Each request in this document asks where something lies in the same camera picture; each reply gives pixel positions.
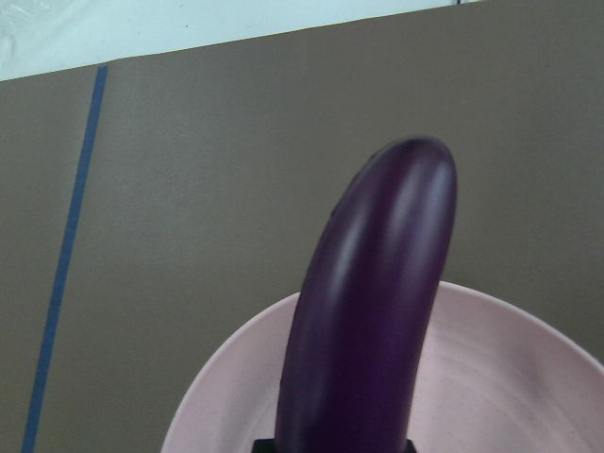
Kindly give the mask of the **purple eggplant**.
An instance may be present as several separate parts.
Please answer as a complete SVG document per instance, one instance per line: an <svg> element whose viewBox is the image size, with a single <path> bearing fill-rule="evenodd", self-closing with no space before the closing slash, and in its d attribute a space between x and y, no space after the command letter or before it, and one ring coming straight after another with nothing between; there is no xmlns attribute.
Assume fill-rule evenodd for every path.
<svg viewBox="0 0 604 453"><path fill-rule="evenodd" d="M452 234L457 174L439 141L376 153L313 253L277 402L279 452L400 452Z"/></svg>

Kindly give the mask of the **pink plate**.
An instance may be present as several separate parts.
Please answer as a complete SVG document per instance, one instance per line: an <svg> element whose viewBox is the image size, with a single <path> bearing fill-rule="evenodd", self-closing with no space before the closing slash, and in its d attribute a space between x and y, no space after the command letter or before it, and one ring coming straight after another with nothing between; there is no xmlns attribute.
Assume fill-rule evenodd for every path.
<svg viewBox="0 0 604 453"><path fill-rule="evenodd" d="M166 452L248 452L274 434L295 295L240 327L185 393ZM409 438L420 452L599 452L602 365L516 307L442 283L424 341Z"/></svg>

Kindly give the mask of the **brown paper table cover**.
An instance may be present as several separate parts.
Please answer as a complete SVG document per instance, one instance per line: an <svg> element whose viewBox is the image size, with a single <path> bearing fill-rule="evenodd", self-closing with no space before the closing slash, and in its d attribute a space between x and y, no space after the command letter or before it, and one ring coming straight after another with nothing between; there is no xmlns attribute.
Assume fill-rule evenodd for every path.
<svg viewBox="0 0 604 453"><path fill-rule="evenodd" d="M302 283L346 185L428 135L444 278L603 355L603 5L488 1L1 85L1 448L158 452Z"/></svg>

